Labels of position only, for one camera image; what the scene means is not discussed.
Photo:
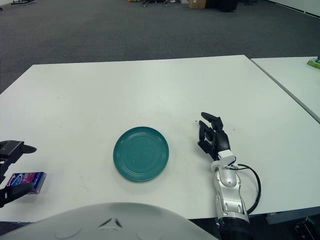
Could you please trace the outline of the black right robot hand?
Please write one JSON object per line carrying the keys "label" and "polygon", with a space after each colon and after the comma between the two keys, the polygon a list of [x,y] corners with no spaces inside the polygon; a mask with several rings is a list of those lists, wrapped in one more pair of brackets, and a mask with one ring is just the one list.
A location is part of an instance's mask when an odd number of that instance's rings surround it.
{"label": "black right robot hand", "polygon": [[218,153],[230,150],[228,135],[223,130],[223,122],[220,117],[216,117],[206,112],[202,112],[201,116],[211,123],[211,127],[207,126],[203,121],[199,121],[199,141],[198,146],[209,154],[214,161],[218,161]]}

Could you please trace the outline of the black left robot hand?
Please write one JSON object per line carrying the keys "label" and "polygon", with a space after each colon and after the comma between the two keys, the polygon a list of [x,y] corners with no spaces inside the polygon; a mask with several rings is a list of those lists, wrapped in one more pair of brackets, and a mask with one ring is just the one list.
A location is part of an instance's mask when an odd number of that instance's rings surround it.
{"label": "black left robot hand", "polygon": [[[37,149],[25,145],[24,141],[5,140],[0,142],[0,183],[5,180],[5,173],[11,164],[14,164],[23,154],[34,153]],[[0,190],[0,207],[21,198],[33,190],[31,182],[6,186]]]}

